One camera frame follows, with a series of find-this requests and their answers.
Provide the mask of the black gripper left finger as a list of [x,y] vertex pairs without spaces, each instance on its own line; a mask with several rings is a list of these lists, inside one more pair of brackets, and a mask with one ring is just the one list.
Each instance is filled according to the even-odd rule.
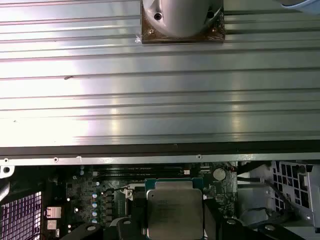
[[63,240],[145,240],[147,200],[133,200],[130,217],[119,219],[115,225],[84,223],[62,237]]

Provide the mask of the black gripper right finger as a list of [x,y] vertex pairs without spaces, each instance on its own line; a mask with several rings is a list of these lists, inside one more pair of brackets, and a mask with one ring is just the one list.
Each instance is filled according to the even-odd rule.
[[235,218],[225,218],[214,199],[203,201],[204,230],[209,240],[285,240],[286,229],[262,224],[257,230],[244,226]]

